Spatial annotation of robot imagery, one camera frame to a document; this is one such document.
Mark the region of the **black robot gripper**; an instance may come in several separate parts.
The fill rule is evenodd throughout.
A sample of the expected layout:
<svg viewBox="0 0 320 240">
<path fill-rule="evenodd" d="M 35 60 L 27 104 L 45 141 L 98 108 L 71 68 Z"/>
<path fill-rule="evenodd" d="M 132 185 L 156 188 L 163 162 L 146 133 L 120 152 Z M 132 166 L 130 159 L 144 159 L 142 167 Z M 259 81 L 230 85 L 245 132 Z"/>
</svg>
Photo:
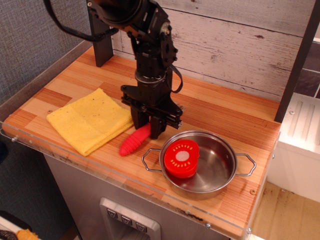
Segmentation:
<svg viewBox="0 0 320 240">
<path fill-rule="evenodd" d="M 147 104 L 149 106 L 158 106 L 161 103 L 171 100 L 171 90 L 166 82 L 161 83 L 142 83 L 138 82 L 137 86 L 122 85 L 121 91 L 123 96 L 121 101 L 130 106 L 131 117 L 135 129 L 139 129 L 150 122 L 150 138 L 158 139 L 161 133 L 166 130 L 167 122 L 161 117 L 152 116 L 149 121 L 147 108 L 142 106 L 131 105 L 133 101 Z"/>
</svg>

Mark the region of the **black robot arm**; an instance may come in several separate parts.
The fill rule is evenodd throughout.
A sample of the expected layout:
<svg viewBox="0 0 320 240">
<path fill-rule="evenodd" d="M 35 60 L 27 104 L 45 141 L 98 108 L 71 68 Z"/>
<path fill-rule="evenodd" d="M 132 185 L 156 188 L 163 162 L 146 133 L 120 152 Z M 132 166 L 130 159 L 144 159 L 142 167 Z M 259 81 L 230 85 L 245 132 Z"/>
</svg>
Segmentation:
<svg viewBox="0 0 320 240">
<path fill-rule="evenodd" d="M 122 85 L 121 101 L 130 106 L 134 127 L 150 123 L 152 139 L 167 126 L 178 129 L 183 111 L 171 94 L 178 93 L 183 85 L 173 89 L 173 74 L 182 75 L 173 65 L 178 49 L 167 13 L 154 0 L 89 0 L 87 5 L 113 33 L 123 31 L 130 38 L 137 85 Z"/>
</svg>

